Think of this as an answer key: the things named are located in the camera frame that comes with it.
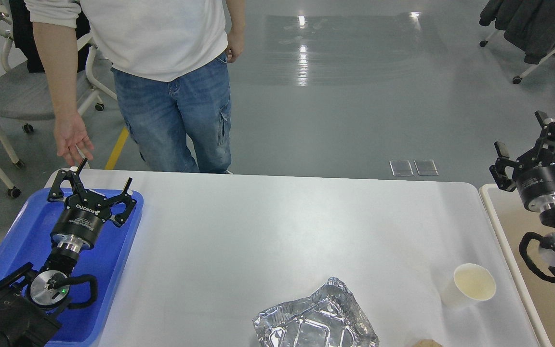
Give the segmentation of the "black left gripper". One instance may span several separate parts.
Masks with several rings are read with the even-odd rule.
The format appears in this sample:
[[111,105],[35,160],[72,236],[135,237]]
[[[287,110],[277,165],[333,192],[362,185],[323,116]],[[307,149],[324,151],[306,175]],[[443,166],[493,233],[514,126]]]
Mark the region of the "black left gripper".
[[[87,164],[84,158],[75,168],[60,169],[53,180],[48,194],[48,202],[64,202],[64,210],[51,231],[53,247],[63,248],[71,244],[73,250],[92,250],[105,223],[110,220],[116,227],[122,227],[136,207],[137,200],[128,191],[133,179],[126,180],[121,193],[107,196],[97,190],[86,190],[80,179],[80,173]],[[65,200],[61,188],[63,182],[69,182],[71,195]],[[114,213],[115,206],[125,208]]]

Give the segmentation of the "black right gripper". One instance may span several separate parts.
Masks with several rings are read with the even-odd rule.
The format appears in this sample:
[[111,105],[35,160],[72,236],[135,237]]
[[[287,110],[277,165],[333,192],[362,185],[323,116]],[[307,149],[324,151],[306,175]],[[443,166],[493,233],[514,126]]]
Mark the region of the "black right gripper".
[[[497,158],[489,171],[498,189],[513,192],[517,187],[524,208],[540,213],[555,207],[555,119],[542,111],[536,111],[535,117],[541,134],[534,148],[516,163],[510,160],[506,145],[495,141]],[[507,175],[507,167],[515,168],[514,179]]]

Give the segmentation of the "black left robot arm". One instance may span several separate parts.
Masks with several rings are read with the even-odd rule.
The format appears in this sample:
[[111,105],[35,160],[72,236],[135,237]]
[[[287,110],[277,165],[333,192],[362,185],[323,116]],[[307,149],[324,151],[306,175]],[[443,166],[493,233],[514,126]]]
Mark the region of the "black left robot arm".
[[0,347],[88,347],[106,322],[143,198],[60,169],[0,245]]

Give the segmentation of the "person's right hand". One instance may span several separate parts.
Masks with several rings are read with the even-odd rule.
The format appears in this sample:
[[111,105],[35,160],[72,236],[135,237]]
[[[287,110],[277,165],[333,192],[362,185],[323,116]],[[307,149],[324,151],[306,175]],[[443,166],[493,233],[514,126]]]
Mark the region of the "person's right hand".
[[75,166],[82,160],[93,160],[94,145],[88,136],[83,118],[79,113],[70,113],[55,117],[53,128],[57,156],[63,158],[69,166]]

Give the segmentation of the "person's left hand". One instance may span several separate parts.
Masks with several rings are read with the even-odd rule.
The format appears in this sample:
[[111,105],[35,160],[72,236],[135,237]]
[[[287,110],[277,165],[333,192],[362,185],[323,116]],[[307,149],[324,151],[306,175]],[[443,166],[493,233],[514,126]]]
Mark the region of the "person's left hand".
[[227,62],[232,63],[237,61],[240,55],[244,52],[245,47],[245,31],[231,30],[227,34],[227,48],[225,53]]

